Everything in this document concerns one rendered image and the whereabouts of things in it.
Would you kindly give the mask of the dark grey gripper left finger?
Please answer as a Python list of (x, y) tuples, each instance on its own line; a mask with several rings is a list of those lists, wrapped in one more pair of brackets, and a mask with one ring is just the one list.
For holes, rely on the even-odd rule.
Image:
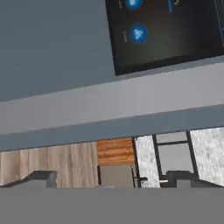
[(55, 171), (34, 171), (27, 177), (1, 185), (1, 188), (41, 188), (56, 187)]

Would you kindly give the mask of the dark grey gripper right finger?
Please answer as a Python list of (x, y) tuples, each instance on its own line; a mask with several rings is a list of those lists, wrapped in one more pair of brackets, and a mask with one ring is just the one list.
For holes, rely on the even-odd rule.
[(189, 171), (168, 171), (165, 177), (170, 188), (222, 188), (222, 185), (199, 179)]

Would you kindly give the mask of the beige cupboard door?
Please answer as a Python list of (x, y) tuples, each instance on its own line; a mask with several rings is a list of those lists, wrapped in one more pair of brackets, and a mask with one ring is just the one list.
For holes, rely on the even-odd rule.
[(113, 188), (136, 188), (136, 172), (133, 164), (98, 166), (98, 180), (101, 186)]

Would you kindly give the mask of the grey fridge door with screen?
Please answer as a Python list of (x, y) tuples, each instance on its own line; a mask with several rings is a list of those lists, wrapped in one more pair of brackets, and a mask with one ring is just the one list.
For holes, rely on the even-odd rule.
[[(0, 102), (224, 62), (224, 0), (0, 0)], [(224, 104), (0, 135), (0, 151), (224, 126)]]

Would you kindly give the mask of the black framed grey window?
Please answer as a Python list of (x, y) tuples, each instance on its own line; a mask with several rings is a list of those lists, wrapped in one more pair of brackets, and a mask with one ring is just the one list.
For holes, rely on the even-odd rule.
[(168, 179), (167, 172), (187, 172), (195, 178), (199, 176), (189, 131), (155, 134), (152, 141), (160, 180)]

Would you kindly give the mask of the orange wooden cupboard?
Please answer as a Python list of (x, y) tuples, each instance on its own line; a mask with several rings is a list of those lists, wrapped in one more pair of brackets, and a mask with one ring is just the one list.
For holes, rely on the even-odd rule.
[(96, 148), (98, 152), (98, 165), (134, 164), (134, 150), (131, 137), (98, 140)]

